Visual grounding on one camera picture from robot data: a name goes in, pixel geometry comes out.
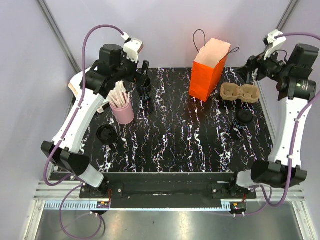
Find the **black coffee cup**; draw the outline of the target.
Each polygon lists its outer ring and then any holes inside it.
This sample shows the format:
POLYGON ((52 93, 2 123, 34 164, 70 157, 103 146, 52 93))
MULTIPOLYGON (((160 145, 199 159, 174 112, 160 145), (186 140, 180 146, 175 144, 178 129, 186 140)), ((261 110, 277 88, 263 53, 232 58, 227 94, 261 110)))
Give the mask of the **black coffee cup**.
POLYGON ((242 131, 248 126, 248 122, 242 122, 235 119, 231 125, 231 130, 233 131, 242 131))
POLYGON ((136 79, 136 90, 139 98, 146 101, 151 97, 152 84, 149 77, 140 77, 136 79))

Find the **orange paper bag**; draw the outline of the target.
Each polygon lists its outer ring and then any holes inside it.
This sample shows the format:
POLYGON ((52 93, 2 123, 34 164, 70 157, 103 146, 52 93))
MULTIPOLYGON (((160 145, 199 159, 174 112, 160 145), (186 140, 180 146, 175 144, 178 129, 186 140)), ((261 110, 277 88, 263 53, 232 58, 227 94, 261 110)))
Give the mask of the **orange paper bag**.
POLYGON ((189 95, 206 102, 221 80, 228 56, 239 49, 216 38, 206 42, 193 61, 189 95))

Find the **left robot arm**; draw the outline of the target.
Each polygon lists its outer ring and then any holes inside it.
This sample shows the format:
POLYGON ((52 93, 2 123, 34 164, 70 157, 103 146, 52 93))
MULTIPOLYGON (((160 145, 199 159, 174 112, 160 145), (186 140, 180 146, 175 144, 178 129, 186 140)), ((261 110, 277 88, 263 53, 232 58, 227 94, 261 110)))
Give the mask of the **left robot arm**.
POLYGON ((77 93, 76 101, 67 119, 52 141, 44 141, 42 152, 48 163, 68 171, 90 187, 97 198, 108 193, 104 175, 95 169, 88 156, 79 153, 84 134, 99 107, 106 101, 110 91, 119 81, 142 87, 147 79, 149 62, 145 60, 138 71, 139 53, 144 44, 130 39, 123 46, 105 44, 100 48, 99 58, 82 73, 75 75, 69 84, 77 93))

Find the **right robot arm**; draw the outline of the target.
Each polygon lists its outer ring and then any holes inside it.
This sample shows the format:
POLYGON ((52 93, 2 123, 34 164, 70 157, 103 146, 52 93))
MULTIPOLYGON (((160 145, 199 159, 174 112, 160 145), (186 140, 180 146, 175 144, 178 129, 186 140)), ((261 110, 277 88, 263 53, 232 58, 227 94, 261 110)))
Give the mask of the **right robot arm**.
POLYGON ((303 182, 307 171, 301 169, 301 143, 307 116, 316 95, 317 84, 309 79, 319 54, 317 47, 297 44, 288 61, 278 60, 278 53, 251 56, 237 69, 247 81, 269 78, 279 92, 280 121, 267 161, 257 160, 251 170, 241 171, 236 181, 227 185, 228 195, 239 198, 245 188, 262 184, 284 189, 303 182))

